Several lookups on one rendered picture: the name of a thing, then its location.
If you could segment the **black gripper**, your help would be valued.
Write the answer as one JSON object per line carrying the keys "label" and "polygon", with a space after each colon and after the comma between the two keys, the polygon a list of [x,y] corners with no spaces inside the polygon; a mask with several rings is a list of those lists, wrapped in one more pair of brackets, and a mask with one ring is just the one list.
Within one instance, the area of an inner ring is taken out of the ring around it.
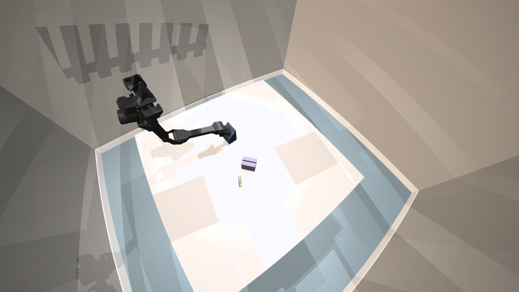
{"label": "black gripper", "polygon": [[137,102],[138,107],[142,108],[142,110],[138,111],[144,115],[145,119],[151,120],[163,114],[163,108],[159,103],[157,106],[154,106],[153,102],[156,102],[157,99],[146,87],[147,84],[143,81],[141,75],[134,74],[131,77],[124,78],[123,81],[129,91],[135,92],[135,95],[132,97]]}

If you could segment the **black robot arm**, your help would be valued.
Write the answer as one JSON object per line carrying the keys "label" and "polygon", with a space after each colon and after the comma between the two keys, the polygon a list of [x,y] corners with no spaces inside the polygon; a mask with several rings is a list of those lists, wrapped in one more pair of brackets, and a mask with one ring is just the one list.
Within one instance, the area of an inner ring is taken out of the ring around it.
{"label": "black robot arm", "polygon": [[[130,97],[127,98],[125,96],[118,97],[116,101],[119,108],[117,114],[120,124],[137,122],[139,128],[154,132],[163,142],[179,145],[187,142],[191,138],[196,138],[201,135],[216,134],[219,135],[219,137],[223,137],[223,135],[230,135],[233,131],[230,125],[225,126],[222,124],[222,121],[213,122],[211,126],[197,128],[192,131],[186,131],[184,129],[165,131],[157,120],[157,118],[161,117],[160,115],[151,120],[145,119],[144,115],[137,111],[142,110],[142,108],[139,108],[137,102],[133,99],[132,96],[134,95],[129,94],[129,96]],[[169,133],[173,133],[174,140],[169,138]]]}

